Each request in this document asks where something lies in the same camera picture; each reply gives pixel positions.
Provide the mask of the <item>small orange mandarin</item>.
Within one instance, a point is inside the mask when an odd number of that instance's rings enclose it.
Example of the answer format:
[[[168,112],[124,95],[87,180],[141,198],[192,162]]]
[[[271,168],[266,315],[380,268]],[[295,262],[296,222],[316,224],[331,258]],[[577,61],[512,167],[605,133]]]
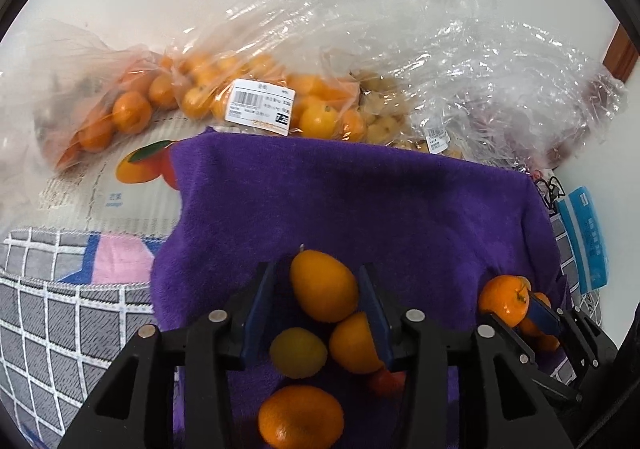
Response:
[[[478,311],[493,313],[509,328],[519,325],[529,308],[528,280],[520,276],[501,275],[490,279],[478,296]]]

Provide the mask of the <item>small orange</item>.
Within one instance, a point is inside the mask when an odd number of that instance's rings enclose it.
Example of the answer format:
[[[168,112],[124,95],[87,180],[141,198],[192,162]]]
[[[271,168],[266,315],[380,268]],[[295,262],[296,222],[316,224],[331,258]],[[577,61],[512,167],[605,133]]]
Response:
[[[384,365],[376,352],[367,315],[363,311],[354,313],[337,325],[330,337],[329,350],[332,358],[350,373],[371,374]]]

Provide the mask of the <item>small red tomato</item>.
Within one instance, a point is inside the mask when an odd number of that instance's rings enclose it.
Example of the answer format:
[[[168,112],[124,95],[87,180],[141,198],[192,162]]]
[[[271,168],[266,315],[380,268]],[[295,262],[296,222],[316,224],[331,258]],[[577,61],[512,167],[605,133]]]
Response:
[[[370,377],[369,387],[378,397],[399,399],[404,392],[405,381],[405,372],[392,372],[382,368]]]

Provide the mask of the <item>yellow small fruit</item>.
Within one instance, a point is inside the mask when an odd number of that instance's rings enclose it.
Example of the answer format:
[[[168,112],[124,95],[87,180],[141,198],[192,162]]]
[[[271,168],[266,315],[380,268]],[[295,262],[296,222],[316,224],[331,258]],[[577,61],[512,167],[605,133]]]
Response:
[[[318,336],[305,329],[290,328],[273,339],[269,356],[285,377],[306,379],[323,368],[328,350]]]

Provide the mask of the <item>round orange mandarin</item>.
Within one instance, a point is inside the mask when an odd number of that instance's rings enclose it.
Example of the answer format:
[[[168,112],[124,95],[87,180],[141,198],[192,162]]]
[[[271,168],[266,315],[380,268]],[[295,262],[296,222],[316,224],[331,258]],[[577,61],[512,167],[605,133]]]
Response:
[[[358,283],[338,259],[314,250],[303,250],[292,260],[292,289],[305,313],[324,323],[343,321],[358,308]]]

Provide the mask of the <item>large mandarin orange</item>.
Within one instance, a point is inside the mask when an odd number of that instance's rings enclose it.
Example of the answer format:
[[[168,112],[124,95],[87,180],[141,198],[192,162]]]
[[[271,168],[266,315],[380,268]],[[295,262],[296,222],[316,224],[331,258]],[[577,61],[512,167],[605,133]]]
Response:
[[[273,448],[331,448],[344,428],[340,403],[314,386],[283,387],[258,411],[260,435]]]

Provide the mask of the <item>small orange kumquat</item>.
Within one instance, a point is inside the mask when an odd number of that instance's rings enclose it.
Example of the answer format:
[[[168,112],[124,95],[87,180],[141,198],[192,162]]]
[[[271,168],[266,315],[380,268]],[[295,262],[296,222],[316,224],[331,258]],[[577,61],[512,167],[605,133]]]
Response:
[[[538,344],[538,348],[541,351],[549,354],[557,351],[560,346],[559,339],[557,339],[553,335],[547,335],[547,334],[539,336],[537,344]]]

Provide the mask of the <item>purple towel tray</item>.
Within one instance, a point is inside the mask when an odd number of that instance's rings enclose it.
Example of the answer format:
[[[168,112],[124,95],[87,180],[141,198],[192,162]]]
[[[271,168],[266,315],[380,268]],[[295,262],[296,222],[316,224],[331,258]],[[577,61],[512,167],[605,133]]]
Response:
[[[181,196],[151,273],[164,330],[220,308],[263,261],[317,250],[372,264],[385,290],[468,331],[491,278],[523,276],[568,302],[533,181],[438,155],[341,141],[205,131],[171,148]]]

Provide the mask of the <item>blue tissue pack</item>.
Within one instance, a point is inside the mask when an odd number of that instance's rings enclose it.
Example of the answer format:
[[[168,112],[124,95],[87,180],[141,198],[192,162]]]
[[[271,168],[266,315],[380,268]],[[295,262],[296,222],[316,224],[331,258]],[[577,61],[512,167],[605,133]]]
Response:
[[[570,241],[582,294],[608,284],[608,253],[596,206],[589,190],[580,186],[556,203]]]

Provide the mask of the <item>fruit print cardboard box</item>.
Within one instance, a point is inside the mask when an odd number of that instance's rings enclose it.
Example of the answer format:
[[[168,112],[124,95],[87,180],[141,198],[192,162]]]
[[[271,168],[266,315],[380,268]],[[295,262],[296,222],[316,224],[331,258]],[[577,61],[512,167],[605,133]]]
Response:
[[[162,171],[173,142],[205,129],[176,113],[153,120],[142,134],[122,138],[106,152],[51,179],[40,193],[34,223],[50,229],[165,238],[178,222],[181,198]]]

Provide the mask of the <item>grey checked blanket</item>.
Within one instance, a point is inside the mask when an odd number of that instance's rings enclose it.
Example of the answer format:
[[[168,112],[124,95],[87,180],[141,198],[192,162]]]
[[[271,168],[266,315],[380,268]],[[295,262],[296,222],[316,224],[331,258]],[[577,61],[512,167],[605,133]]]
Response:
[[[162,244],[38,228],[2,238],[1,403],[32,447],[58,447],[128,339],[154,322]]]

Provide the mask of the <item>clear bag of red fruit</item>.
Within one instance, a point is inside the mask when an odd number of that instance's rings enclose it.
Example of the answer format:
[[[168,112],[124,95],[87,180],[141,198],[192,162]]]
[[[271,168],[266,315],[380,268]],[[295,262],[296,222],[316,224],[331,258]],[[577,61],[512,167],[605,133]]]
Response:
[[[454,21],[427,52],[414,120],[444,128],[472,162],[554,169],[626,109],[625,85],[601,62],[528,24]]]

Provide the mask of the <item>clear bag of mandarins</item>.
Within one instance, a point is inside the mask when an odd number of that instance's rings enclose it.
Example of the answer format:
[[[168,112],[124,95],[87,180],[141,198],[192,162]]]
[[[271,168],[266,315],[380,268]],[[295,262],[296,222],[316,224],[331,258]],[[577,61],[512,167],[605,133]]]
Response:
[[[177,109],[186,80],[173,56],[114,49],[55,20],[14,32],[1,53],[1,157],[64,172]]]

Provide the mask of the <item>clear bag of kumquats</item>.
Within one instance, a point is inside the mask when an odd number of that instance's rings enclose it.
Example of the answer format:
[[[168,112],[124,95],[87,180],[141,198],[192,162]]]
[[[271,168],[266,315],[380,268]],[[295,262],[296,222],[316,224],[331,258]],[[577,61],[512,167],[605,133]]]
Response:
[[[178,42],[179,108],[219,130],[424,150],[423,50],[475,1],[240,1]]]

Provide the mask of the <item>brown wooden door frame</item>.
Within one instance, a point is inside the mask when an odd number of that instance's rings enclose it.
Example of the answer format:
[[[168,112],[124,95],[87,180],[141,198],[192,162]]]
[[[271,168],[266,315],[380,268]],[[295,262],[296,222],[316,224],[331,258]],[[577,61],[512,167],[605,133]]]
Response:
[[[639,59],[639,53],[620,24],[606,50],[603,65],[618,80],[626,83]]]

